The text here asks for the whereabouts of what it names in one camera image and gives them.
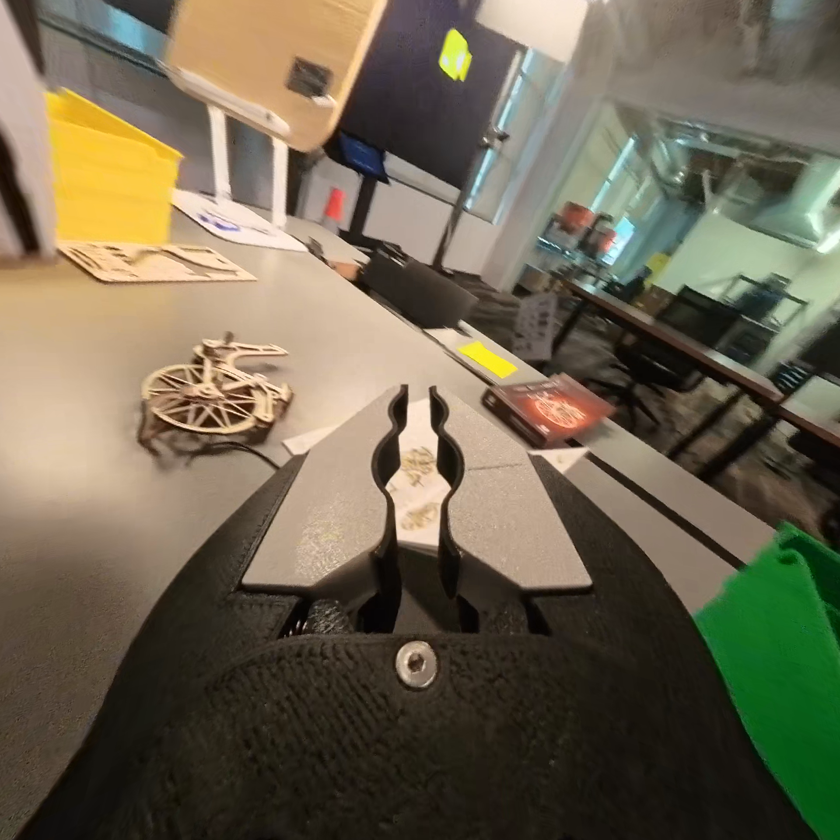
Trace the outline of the assembly instruction booklet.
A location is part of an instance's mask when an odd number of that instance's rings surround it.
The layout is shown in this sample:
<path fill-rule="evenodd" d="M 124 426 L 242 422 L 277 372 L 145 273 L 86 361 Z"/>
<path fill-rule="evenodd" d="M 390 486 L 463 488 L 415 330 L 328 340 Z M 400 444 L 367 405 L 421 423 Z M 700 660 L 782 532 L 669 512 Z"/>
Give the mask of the assembly instruction booklet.
<path fill-rule="evenodd" d="M 284 441 L 304 460 L 269 529 L 303 569 L 339 568 L 392 535 L 438 544 L 449 490 L 437 467 L 438 438 L 427 398 L 394 385 L 340 424 Z"/>

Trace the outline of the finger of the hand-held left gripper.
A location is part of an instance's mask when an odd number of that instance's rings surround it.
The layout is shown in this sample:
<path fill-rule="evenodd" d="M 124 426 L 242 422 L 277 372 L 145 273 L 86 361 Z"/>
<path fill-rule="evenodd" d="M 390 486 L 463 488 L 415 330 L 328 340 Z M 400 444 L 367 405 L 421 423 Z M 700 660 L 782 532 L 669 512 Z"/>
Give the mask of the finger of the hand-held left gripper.
<path fill-rule="evenodd" d="M 1 2 L 1 257 L 56 252 L 45 62 L 35 3 Z"/>

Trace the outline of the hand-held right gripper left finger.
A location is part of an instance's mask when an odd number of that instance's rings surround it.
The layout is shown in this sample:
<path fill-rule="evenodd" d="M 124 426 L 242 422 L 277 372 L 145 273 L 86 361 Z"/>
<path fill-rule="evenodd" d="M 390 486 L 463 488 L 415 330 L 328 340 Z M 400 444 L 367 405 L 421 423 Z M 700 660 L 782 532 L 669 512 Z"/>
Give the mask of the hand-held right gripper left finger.
<path fill-rule="evenodd" d="M 248 592 L 333 601 L 366 633 L 393 631 L 403 584 L 395 505 L 407 385 L 386 389 L 312 446 L 241 580 Z"/>

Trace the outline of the brown long desk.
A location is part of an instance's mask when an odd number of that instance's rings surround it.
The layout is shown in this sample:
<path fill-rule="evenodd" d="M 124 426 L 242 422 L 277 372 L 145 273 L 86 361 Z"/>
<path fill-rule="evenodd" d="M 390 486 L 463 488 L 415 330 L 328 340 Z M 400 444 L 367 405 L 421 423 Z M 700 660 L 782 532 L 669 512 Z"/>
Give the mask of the brown long desk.
<path fill-rule="evenodd" d="M 767 377 L 730 360 L 716 350 L 704 348 L 697 341 L 688 339 L 654 317 L 597 290 L 592 285 L 565 277 L 560 278 L 559 283 L 579 302 L 577 309 L 573 310 L 558 335 L 560 342 L 571 333 L 586 308 L 594 308 L 634 336 L 661 343 L 677 352 L 680 357 L 691 360 L 702 373 L 735 386 L 739 393 L 762 405 L 765 413 L 776 421 L 786 422 L 799 432 L 813 435 L 830 448 L 838 449 L 838 424 L 828 425 L 812 420 L 803 411 L 795 408 L 793 394 L 782 393 Z"/>

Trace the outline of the yellow sticky note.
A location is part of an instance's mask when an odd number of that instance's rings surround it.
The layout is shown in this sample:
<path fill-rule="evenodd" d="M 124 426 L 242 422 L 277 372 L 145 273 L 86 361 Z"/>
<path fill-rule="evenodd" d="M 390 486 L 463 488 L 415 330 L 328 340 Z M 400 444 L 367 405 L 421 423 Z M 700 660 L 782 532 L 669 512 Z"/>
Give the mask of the yellow sticky note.
<path fill-rule="evenodd" d="M 516 364 L 494 353 L 480 341 L 464 344 L 457 349 L 456 353 L 500 380 L 507 379 L 518 372 Z"/>

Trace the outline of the wooden board on white stand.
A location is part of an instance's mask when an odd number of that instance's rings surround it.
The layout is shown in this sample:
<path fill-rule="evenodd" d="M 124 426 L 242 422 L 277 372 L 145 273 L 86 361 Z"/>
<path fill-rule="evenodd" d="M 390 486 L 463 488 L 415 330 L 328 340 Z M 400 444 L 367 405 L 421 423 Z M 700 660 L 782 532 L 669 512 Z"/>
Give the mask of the wooden board on white stand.
<path fill-rule="evenodd" d="M 213 193 L 175 189 L 173 206 L 236 245 L 305 252 L 286 231 L 288 153 L 323 147 L 338 127 L 386 1 L 176 2 L 163 68 L 203 102 Z M 270 219 L 233 199 L 227 119 L 271 143 Z"/>

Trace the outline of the black rubber band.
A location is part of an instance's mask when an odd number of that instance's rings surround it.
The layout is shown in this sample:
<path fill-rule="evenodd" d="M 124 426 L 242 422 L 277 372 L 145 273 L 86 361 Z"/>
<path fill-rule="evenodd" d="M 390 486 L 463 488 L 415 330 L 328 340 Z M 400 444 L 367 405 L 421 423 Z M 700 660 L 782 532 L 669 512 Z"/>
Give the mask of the black rubber band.
<path fill-rule="evenodd" d="M 243 453 L 257 458 L 262 464 L 273 470 L 280 468 L 279 464 L 263 451 L 253 445 L 234 439 L 158 434 L 151 437 L 138 437 L 137 442 L 153 457 L 163 460 L 166 465 L 181 462 L 187 464 L 202 457 Z"/>

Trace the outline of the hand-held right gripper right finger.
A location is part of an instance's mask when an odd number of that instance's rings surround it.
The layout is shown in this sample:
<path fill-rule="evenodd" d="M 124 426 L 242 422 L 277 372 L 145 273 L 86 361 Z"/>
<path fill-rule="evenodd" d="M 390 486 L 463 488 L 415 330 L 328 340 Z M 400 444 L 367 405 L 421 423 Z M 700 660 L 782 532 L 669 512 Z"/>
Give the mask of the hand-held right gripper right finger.
<path fill-rule="evenodd" d="M 466 633 L 542 631 L 535 600 L 590 593 L 590 573 L 528 451 L 452 393 L 429 389 L 438 574 Z"/>

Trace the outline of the metal storage shelf rack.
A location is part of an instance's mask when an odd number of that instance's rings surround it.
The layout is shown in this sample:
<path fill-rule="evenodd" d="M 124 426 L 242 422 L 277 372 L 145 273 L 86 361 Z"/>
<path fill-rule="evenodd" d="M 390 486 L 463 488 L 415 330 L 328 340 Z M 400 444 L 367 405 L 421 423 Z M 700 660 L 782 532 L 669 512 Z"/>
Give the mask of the metal storage shelf rack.
<path fill-rule="evenodd" d="M 567 202 L 538 236 L 538 265 L 556 276 L 572 272 L 612 279 L 613 267 L 635 233 L 636 225 L 627 217 L 616 221 L 609 213 Z"/>

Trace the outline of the white studio light panel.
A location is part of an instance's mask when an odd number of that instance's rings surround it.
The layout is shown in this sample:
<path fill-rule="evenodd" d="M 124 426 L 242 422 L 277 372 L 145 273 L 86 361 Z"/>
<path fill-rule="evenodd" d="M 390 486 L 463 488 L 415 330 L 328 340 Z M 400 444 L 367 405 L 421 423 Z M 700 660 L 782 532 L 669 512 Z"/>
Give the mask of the white studio light panel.
<path fill-rule="evenodd" d="M 482 1 L 476 22 L 520 46 L 567 64 L 578 44 L 587 1 Z"/>

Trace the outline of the wooden laser-cut parts sheet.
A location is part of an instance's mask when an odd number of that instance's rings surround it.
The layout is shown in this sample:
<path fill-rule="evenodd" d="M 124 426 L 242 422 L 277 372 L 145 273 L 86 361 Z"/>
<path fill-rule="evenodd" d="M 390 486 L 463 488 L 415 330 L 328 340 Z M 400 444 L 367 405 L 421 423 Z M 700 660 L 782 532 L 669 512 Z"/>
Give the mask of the wooden laser-cut parts sheet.
<path fill-rule="evenodd" d="M 216 250 L 200 245 L 65 241 L 57 249 L 89 277 L 109 285 L 257 280 Z"/>

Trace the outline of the large dark display panel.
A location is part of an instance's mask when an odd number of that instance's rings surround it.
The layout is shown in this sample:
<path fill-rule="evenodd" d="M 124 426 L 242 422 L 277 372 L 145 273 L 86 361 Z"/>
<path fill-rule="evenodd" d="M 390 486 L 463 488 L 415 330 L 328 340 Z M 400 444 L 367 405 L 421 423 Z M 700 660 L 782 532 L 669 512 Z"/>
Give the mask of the large dark display panel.
<path fill-rule="evenodd" d="M 518 45 L 477 21 L 478 1 L 387 2 L 339 128 L 460 188 Z M 440 66 L 454 30 L 471 55 L 465 80 Z"/>

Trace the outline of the black mesh office chair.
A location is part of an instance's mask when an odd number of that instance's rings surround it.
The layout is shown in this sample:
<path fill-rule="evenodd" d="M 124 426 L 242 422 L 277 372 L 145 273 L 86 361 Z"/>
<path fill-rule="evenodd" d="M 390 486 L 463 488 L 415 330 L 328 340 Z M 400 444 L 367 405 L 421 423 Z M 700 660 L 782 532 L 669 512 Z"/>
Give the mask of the black mesh office chair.
<path fill-rule="evenodd" d="M 709 349 L 716 349 L 740 321 L 734 306 L 688 286 L 655 315 L 655 320 Z"/>

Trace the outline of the wooden bicycle wheel model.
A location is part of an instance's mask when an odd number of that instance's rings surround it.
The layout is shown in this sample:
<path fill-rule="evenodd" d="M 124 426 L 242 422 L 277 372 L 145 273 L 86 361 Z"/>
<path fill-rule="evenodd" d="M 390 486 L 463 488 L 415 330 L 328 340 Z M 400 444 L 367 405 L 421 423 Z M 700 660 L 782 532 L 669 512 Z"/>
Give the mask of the wooden bicycle wheel model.
<path fill-rule="evenodd" d="M 165 366 L 143 380 L 138 444 L 153 450 L 153 441 L 169 432 L 233 443 L 268 434 L 290 407 L 293 391 L 238 363 L 287 356 L 277 344 L 241 342 L 231 332 L 204 339 L 189 362 Z"/>

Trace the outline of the white card yellow triangle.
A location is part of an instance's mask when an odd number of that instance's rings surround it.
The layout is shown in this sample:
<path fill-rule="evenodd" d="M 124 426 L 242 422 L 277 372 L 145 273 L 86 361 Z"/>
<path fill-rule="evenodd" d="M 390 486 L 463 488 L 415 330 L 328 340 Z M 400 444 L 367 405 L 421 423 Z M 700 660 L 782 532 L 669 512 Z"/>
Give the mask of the white card yellow triangle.
<path fill-rule="evenodd" d="M 551 449 L 533 449 L 530 456 L 545 459 L 558 472 L 564 474 L 590 454 L 588 447 L 562 447 Z"/>

